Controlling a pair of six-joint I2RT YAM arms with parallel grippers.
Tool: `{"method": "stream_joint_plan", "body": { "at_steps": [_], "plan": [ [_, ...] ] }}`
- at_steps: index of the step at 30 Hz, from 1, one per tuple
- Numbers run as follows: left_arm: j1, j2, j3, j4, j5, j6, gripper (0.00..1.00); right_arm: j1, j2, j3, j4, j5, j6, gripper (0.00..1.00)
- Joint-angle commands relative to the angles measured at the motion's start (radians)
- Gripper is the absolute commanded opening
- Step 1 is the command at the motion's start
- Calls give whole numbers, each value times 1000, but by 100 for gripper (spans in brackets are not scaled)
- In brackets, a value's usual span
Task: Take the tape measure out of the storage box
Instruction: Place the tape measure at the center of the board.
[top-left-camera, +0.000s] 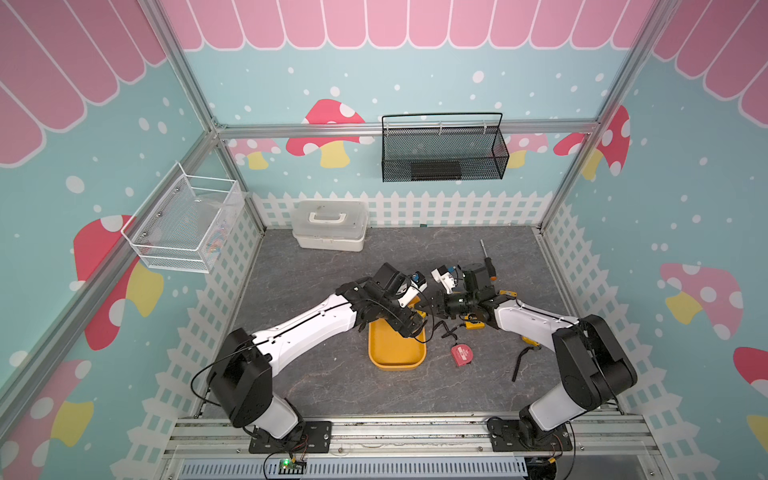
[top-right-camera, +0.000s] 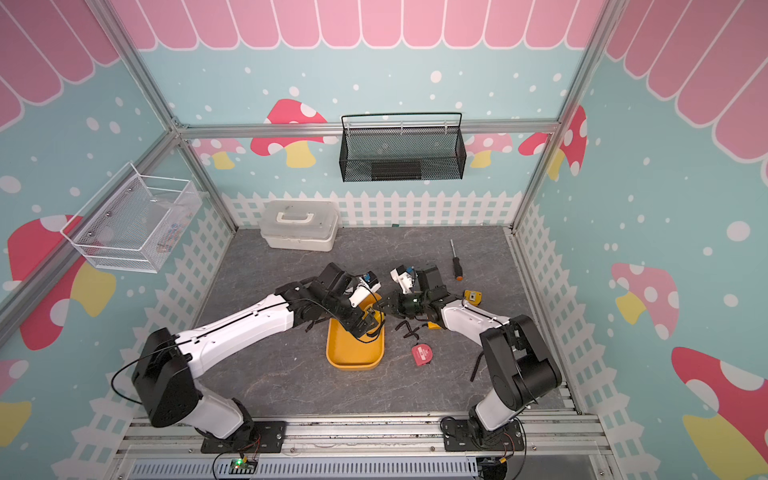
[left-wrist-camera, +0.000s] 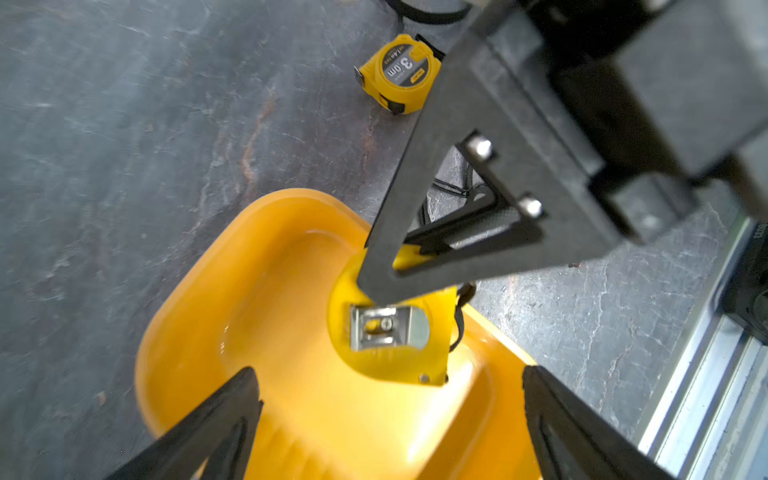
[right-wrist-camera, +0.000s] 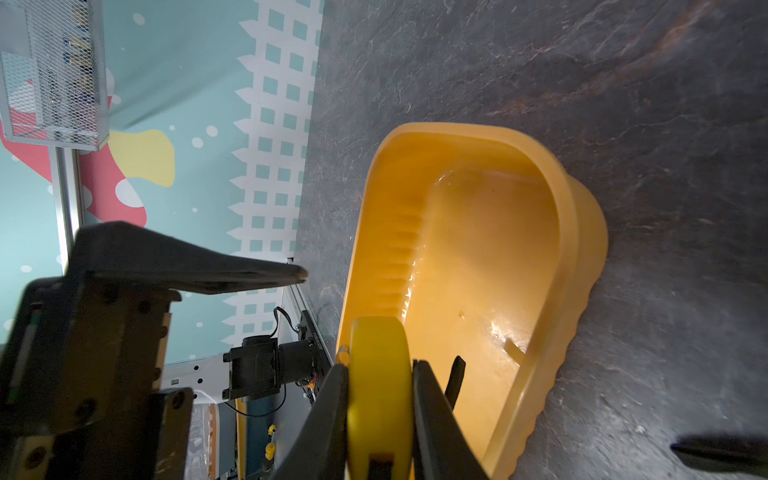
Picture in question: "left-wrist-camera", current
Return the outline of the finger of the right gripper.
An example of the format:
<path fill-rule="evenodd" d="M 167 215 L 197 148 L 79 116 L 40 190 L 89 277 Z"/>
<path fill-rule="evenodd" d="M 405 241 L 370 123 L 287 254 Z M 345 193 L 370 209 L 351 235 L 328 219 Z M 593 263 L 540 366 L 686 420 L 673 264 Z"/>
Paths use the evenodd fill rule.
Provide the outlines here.
<path fill-rule="evenodd" d="M 511 206 L 537 200 L 525 218 L 426 263 L 396 270 L 395 258 L 450 149 L 479 134 L 491 144 L 473 166 Z M 469 31 L 445 58 L 368 239 L 360 289 L 391 304 L 464 282 L 568 264 L 604 255 L 618 230 L 588 191 L 588 177 L 488 41 Z"/>
<path fill-rule="evenodd" d="M 463 206 L 436 220 L 428 218 L 425 200 L 418 218 L 425 223 L 409 232 L 404 243 L 419 246 L 423 255 L 438 255 L 501 233 L 519 220 L 519 212 L 488 185 L 479 184 L 469 190 Z"/>

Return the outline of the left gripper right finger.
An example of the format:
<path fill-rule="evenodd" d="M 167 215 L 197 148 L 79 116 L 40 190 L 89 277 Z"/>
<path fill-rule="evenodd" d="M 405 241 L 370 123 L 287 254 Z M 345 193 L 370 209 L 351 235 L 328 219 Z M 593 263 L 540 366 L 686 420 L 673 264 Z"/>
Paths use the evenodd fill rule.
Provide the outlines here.
<path fill-rule="evenodd" d="M 522 385 L 529 435 L 544 479 L 669 479 L 565 384 L 527 366 Z"/>

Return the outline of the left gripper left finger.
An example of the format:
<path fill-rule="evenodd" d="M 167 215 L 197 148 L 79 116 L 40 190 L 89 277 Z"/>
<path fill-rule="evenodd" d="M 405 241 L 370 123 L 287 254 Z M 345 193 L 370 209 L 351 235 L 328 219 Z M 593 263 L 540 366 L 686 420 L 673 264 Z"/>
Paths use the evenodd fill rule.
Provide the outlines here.
<path fill-rule="evenodd" d="M 243 479 L 263 402 L 245 367 L 110 479 Z"/>

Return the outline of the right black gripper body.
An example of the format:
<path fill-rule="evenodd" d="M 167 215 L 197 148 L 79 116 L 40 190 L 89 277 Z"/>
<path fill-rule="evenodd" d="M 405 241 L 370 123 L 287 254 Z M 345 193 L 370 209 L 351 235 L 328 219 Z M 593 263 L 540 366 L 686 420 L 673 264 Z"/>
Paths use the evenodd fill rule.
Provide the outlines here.
<path fill-rule="evenodd" d="M 766 218 L 765 2 L 491 1 L 469 31 L 587 175 L 619 243 L 687 217 L 712 179 Z"/>

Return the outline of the yellow tape measure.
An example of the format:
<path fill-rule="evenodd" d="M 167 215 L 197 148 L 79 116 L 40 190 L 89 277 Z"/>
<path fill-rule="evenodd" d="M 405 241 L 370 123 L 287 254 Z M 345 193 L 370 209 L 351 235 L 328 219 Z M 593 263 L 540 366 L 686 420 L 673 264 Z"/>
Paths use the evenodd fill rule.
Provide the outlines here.
<path fill-rule="evenodd" d="M 357 285 L 366 254 L 352 256 L 331 290 L 327 326 L 334 350 L 346 365 L 375 380 L 444 385 L 449 354 L 465 333 L 462 307 L 474 297 L 476 285 L 377 305 Z"/>
<path fill-rule="evenodd" d="M 444 26 L 464 20 L 472 10 L 461 1 L 454 11 L 428 11 L 407 1 L 384 1 L 398 17 L 423 25 Z M 355 78 L 364 92 L 392 115 L 406 115 L 424 107 L 446 54 L 421 34 L 400 33 L 362 66 Z"/>

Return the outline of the yellow storage tray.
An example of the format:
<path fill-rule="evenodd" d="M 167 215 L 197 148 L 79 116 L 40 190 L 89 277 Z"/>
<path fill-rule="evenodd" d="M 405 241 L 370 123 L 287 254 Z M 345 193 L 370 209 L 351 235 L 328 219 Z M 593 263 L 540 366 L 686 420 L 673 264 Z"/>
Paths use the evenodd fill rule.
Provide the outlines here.
<path fill-rule="evenodd" d="M 135 367 L 162 435 L 240 369 L 264 410 L 250 479 L 536 479 L 522 373 L 531 357 L 472 307 L 442 387 L 381 382 L 336 355 L 333 283 L 368 223 L 336 198 L 285 189 L 248 206 L 155 314 Z"/>

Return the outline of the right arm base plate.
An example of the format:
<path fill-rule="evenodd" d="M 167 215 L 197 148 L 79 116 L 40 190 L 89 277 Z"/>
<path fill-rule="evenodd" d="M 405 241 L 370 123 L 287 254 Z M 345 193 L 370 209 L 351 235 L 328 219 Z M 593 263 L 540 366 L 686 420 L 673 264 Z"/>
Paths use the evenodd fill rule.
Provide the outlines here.
<path fill-rule="evenodd" d="M 725 289 L 723 311 L 767 344 L 767 223 L 758 223 Z"/>

